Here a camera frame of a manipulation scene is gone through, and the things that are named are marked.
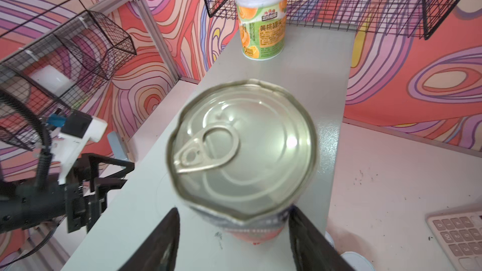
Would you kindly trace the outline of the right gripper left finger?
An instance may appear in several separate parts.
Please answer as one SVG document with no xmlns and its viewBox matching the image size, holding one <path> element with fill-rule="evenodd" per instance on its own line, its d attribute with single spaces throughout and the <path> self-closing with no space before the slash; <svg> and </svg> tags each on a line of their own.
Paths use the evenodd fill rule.
<svg viewBox="0 0 482 271">
<path fill-rule="evenodd" d="M 119 270 L 174 270 L 179 237 L 179 212 L 172 208 Z"/>
</svg>

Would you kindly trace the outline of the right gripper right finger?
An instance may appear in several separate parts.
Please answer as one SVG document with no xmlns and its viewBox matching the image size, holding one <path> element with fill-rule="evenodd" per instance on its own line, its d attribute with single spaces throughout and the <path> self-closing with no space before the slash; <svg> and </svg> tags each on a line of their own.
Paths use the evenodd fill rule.
<svg viewBox="0 0 482 271">
<path fill-rule="evenodd" d="M 298 207 L 291 209 L 288 226 L 297 271 L 353 271 Z"/>
</svg>

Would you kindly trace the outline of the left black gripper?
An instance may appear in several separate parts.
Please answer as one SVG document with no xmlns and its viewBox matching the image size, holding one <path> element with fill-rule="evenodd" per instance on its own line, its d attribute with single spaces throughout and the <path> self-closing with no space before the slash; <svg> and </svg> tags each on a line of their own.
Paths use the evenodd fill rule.
<svg viewBox="0 0 482 271">
<path fill-rule="evenodd" d="M 107 123 L 89 114 L 74 110 L 66 118 L 52 115 L 50 124 L 60 131 L 51 146 L 53 161 L 60 163 L 58 184 L 64 192 L 67 231 L 72 233 L 85 227 L 89 232 L 107 209 L 107 194 L 121 189 L 123 179 L 134 171 L 135 164 L 94 153 L 84 153 L 88 142 L 99 142 Z M 122 169 L 99 178 L 99 165 L 119 166 Z"/>
</svg>

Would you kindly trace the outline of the blue label tin can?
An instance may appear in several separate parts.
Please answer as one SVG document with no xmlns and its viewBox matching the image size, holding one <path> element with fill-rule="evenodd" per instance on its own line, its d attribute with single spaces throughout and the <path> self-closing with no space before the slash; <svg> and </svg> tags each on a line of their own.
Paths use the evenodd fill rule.
<svg viewBox="0 0 482 271">
<path fill-rule="evenodd" d="M 180 112 L 166 146 L 176 194 L 243 241 L 279 235 L 315 171 L 315 125 L 286 89 L 249 79 L 220 84 Z"/>
</svg>

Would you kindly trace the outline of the green orange peach can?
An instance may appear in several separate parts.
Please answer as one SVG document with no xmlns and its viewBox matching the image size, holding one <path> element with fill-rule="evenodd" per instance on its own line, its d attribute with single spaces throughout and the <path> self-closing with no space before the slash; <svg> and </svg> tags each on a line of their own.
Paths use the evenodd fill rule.
<svg viewBox="0 0 482 271">
<path fill-rule="evenodd" d="M 287 0 L 235 0 L 242 53 L 269 60 L 285 46 Z"/>
</svg>

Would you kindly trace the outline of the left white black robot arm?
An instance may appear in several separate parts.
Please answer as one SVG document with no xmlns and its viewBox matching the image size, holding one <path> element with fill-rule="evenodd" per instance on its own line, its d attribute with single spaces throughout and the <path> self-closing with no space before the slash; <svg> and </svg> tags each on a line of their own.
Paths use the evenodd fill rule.
<svg viewBox="0 0 482 271">
<path fill-rule="evenodd" d="M 95 99 L 87 110 L 103 117 L 108 123 L 107 130 L 115 130 L 124 139 L 131 138 L 152 112 L 151 109 L 145 109 L 143 100 L 135 98 L 133 89 L 124 90 L 115 86 L 101 92 L 100 99 Z M 5 175 L 7 181 L 35 177 L 37 154 L 37 149 L 26 151 L 1 143 L 1 165 L 4 167 L 1 174 Z M 26 232 L 23 230 L 2 233 L 1 263 L 6 263 L 8 256 L 18 254 L 25 240 Z"/>
</svg>

